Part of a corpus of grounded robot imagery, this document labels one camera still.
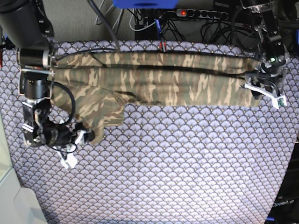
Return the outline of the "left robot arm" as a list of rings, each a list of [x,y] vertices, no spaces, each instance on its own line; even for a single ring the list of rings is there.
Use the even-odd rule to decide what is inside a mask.
[[[241,7],[261,17],[260,23],[254,25],[258,35],[258,51],[261,53],[256,73],[246,76],[242,86],[252,93],[264,95],[271,99],[272,106],[279,109],[287,105],[286,96],[282,94],[282,68],[288,59],[287,49],[279,33],[277,19],[270,0],[242,0]]]

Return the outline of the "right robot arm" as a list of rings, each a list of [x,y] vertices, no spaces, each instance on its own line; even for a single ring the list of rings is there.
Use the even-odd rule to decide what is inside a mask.
[[[94,132],[82,123],[73,129],[76,103],[71,91],[54,80],[56,46],[54,30],[40,0],[3,0],[0,3],[0,27],[5,31],[9,46],[17,48],[20,66],[18,92],[23,101],[24,143],[30,147],[47,146],[60,156],[65,168],[74,168],[74,156],[80,144],[94,139]],[[54,87],[63,90],[71,100],[66,121],[54,123],[49,119]]]

